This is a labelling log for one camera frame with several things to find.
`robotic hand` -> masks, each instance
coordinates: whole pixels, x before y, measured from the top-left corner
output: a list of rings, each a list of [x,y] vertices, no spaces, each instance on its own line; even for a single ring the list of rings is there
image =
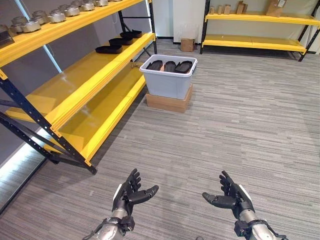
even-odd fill
[[[126,232],[133,231],[134,218],[131,216],[134,205],[151,199],[158,191],[155,185],[147,190],[140,190],[140,173],[135,168],[126,181],[120,184],[113,197],[112,217],[106,218],[82,240],[122,240]]]
[[[222,174],[219,177],[224,195],[215,196],[204,192],[202,196],[213,206],[232,210],[238,220],[234,224],[236,235],[246,240],[288,240],[287,236],[275,233],[265,220],[258,219],[247,191],[234,183],[227,172],[222,171]]]

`storage bin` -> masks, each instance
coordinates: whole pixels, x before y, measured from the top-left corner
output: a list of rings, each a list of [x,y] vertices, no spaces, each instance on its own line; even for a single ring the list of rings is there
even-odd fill
[[[153,63],[156,60],[161,60],[163,64],[166,64],[168,61],[173,61],[175,64],[184,61],[191,61],[193,64],[188,73],[175,73],[147,69],[149,63]],[[197,62],[198,60],[192,57],[155,54],[140,67],[140,71],[143,72],[146,85],[151,95],[174,99],[185,99]]]

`small wooden item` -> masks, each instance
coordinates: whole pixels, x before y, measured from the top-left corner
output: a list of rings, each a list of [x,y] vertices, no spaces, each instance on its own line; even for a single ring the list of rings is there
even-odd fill
[[[248,4],[244,3],[242,13],[245,14],[247,12],[247,9],[248,9]]]
[[[195,49],[195,39],[181,38],[181,51],[182,52],[193,52]]]
[[[148,107],[154,109],[163,109],[167,111],[184,113],[188,108],[188,103],[192,95],[192,88],[193,86],[191,84],[188,92],[186,93],[185,99],[183,100],[164,96],[155,96],[147,93],[146,104]]]
[[[226,4],[224,6],[224,12],[223,14],[230,14],[230,9],[231,9],[231,5],[230,4]]]
[[[243,10],[244,10],[244,1],[239,1],[238,3],[238,7],[236,9],[236,14],[242,14]]]
[[[218,14],[222,14],[222,6],[221,5],[219,5],[219,7],[218,7]]]

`gray carpet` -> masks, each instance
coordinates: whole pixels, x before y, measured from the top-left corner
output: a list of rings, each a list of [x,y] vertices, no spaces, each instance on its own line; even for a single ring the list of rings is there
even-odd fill
[[[47,162],[2,215],[0,239],[81,239],[110,216],[133,168],[143,188],[160,190],[134,207],[128,240],[238,239],[231,210],[201,196],[221,194],[222,170],[276,232],[320,239],[319,56],[225,51],[180,52],[159,40],[159,54],[198,59],[186,113],[148,108],[141,94],[95,155],[97,175]]]

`yellow shelf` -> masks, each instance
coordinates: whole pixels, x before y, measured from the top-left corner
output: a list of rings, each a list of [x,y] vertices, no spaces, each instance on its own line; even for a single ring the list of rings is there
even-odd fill
[[[274,49],[306,53],[304,46],[298,40],[257,37],[257,36],[240,36],[240,35],[220,35],[207,34],[202,46],[225,46],[240,47],[253,49]]]
[[[90,162],[145,84],[139,69],[127,65],[60,129],[86,163]],[[48,145],[45,148],[57,152]]]
[[[64,22],[47,23],[39,31],[15,36],[13,38],[15,43],[0,49],[0,67],[62,36],[142,1],[122,0],[109,2],[108,6],[96,7],[93,11],[82,11],[78,16],[67,17]]]
[[[123,46],[123,52],[119,54],[99,54],[93,51],[26,98],[52,124],[52,129],[58,130],[154,37],[153,33],[145,33],[141,38],[135,39],[132,45]],[[11,107],[6,114],[33,122],[21,108]]]
[[[320,27],[320,20],[310,15],[283,13],[280,17],[267,16],[264,12],[247,12],[245,14],[208,14],[207,20],[239,20],[239,21],[255,21],[285,24],[302,24],[314,25]]]

